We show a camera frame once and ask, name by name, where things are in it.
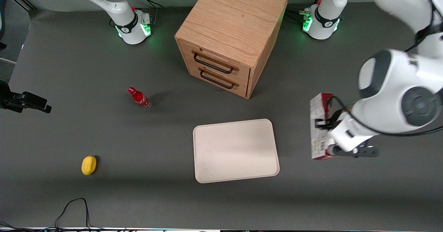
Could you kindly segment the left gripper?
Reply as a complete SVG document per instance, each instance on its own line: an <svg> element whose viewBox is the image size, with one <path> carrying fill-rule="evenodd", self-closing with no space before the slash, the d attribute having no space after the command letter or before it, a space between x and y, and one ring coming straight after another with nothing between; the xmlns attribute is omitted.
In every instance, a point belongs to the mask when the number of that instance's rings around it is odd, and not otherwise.
<svg viewBox="0 0 443 232"><path fill-rule="evenodd" d="M326 144L329 154L339 151L357 154L361 145L377 135L362 126L348 112L334 112L328 119L314 119L314 128L328 130Z"/></svg>

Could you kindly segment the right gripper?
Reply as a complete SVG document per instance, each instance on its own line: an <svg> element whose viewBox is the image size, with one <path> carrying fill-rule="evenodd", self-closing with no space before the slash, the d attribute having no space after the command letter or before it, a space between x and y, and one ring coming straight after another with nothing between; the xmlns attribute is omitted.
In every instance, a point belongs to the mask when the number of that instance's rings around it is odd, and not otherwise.
<svg viewBox="0 0 443 232"><path fill-rule="evenodd" d="M44 113L50 113L52 107L47 105L47 99L30 92L11 92L8 83L0 81L0 107L22 113L24 109L35 109Z"/></svg>

